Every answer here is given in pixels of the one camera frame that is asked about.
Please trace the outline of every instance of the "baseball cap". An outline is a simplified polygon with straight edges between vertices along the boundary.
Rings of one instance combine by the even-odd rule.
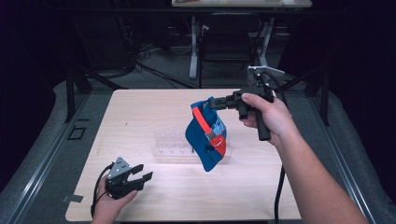
[[[227,130],[217,109],[211,109],[208,101],[191,105],[192,121],[186,129],[186,139],[198,154],[205,171],[211,171],[226,152]]]

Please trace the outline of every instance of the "black cable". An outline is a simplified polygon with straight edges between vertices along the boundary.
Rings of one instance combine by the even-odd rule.
[[[287,108],[288,107],[288,102],[286,101],[286,96],[285,93],[282,91],[282,88],[280,86],[280,83],[277,81],[277,79],[270,73],[265,72],[264,74],[268,75],[276,84],[276,90],[279,91],[280,97],[282,98],[283,103]],[[280,169],[280,176],[279,176],[279,182],[277,184],[277,190],[276,190],[276,196],[275,196],[275,202],[274,202],[274,214],[275,214],[275,224],[279,223],[279,200],[280,200],[280,194],[282,192],[283,188],[283,183],[285,182],[285,168],[281,167]]]
[[[182,85],[184,87],[187,87],[189,89],[196,89],[196,87],[192,86],[190,83],[188,83],[188,82],[186,82],[186,81],[184,81],[184,80],[182,80],[182,79],[180,79],[178,77],[173,77],[172,75],[169,75],[169,74],[166,74],[164,72],[158,71],[158,70],[156,70],[154,68],[148,67],[148,66],[146,66],[146,65],[144,65],[142,63],[139,63],[139,62],[136,62],[136,64],[141,66],[142,69],[145,69],[146,71],[150,72],[154,76],[163,78],[165,81],[167,81],[169,84],[171,84],[175,88],[176,88],[176,86],[173,83],[171,83],[171,81],[172,82],[176,82],[177,84]]]
[[[96,184],[95,184],[95,189],[93,190],[93,198],[92,198],[92,205],[91,205],[91,216],[93,217],[93,214],[95,212],[95,206],[96,203],[99,201],[100,198],[102,198],[103,195],[105,195],[105,193],[107,193],[107,191],[105,191],[105,193],[103,193],[97,200],[96,200],[96,192],[98,190],[99,187],[99,183],[102,179],[102,176],[105,174],[105,172],[107,170],[111,170],[111,168],[113,168],[114,162],[112,162],[110,165],[108,165],[105,170],[102,171],[101,174],[99,174],[98,179],[96,180]]]

